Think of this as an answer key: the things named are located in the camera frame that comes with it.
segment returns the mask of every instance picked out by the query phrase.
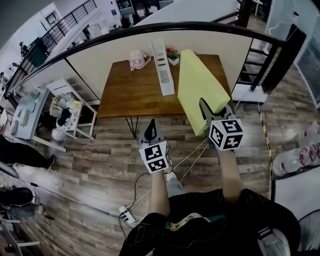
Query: yellow sponge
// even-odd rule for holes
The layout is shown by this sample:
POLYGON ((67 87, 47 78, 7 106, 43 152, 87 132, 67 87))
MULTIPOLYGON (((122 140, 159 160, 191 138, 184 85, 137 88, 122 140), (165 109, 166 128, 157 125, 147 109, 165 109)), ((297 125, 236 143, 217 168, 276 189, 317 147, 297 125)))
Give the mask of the yellow sponge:
POLYGON ((213 113, 219 113, 230 100, 225 89, 190 50, 183 50, 180 56, 178 99, 196 136, 208 127, 200 107, 203 98, 213 113))

